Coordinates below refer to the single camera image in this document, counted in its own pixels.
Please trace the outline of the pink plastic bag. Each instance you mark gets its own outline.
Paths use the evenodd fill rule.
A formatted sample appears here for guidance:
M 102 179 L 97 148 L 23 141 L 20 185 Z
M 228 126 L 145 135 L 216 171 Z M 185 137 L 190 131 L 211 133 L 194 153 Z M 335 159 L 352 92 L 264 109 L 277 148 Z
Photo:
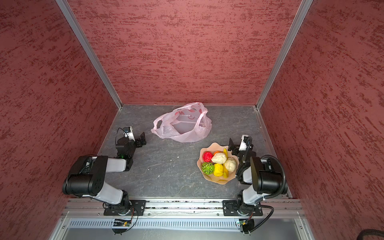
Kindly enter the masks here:
M 174 109 L 154 120 L 151 132 L 161 139 L 194 143 L 205 139 L 212 129 L 208 109 L 196 102 Z

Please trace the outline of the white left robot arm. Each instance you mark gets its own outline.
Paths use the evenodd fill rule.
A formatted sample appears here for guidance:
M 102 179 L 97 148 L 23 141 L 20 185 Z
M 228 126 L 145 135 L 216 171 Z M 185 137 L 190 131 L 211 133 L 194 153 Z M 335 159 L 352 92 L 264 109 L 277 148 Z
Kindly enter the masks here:
M 134 138 L 130 127 L 122 129 L 123 137 L 115 140 L 117 156 L 80 156 L 72 165 L 62 186 L 65 195 L 92 198 L 103 203 L 105 216 L 138 215 L 126 191 L 105 182 L 107 173 L 122 173 L 131 170 L 137 148 L 147 144 L 145 133 Z

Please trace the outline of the red fake fruit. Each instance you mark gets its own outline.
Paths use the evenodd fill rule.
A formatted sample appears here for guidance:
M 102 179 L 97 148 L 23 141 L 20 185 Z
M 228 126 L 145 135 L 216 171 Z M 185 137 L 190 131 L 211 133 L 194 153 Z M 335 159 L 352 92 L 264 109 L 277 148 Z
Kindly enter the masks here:
M 210 163 L 212 161 L 213 156 L 213 153 L 209 151 L 204 152 L 202 156 L 204 163 Z

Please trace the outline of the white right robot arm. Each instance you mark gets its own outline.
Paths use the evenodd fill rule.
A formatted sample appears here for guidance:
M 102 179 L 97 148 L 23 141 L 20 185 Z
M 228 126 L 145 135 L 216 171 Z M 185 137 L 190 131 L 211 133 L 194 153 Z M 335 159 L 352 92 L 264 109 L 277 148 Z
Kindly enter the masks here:
M 252 138 L 244 135 L 239 145 L 229 140 L 229 151 L 239 160 L 236 179 L 249 187 L 235 200 L 223 201 L 225 216 L 262 216 L 261 202 L 288 192 L 287 177 L 281 162 L 272 155 L 259 157 Z

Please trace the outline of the yellow fake lemon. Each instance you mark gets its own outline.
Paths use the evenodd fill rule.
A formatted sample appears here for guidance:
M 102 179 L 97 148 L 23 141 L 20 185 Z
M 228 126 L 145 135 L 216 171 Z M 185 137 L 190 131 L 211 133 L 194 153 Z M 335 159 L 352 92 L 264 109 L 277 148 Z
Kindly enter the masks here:
M 221 177 L 224 174 L 224 166 L 222 164 L 214 164 L 214 176 Z

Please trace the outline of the green fake fruit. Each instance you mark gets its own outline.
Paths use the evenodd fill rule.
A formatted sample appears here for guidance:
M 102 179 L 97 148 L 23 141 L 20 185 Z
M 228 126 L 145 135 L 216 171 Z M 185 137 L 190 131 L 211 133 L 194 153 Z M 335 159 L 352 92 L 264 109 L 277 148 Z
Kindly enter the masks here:
M 207 163 L 207 162 L 204 162 L 202 164 L 202 171 L 204 174 L 211 175 L 214 172 L 214 170 L 215 170 L 214 164 Z

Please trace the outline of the beige fake pear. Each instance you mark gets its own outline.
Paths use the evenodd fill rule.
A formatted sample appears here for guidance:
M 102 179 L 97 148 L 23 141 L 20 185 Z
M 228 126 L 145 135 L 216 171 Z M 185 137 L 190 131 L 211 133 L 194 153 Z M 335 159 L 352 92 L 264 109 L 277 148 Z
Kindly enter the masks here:
M 225 153 L 216 153 L 212 158 L 211 158 L 211 161 L 214 163 L 214 164 L 224 164 L 226 161 L 227 161 L 228 157 L 226 156 Z

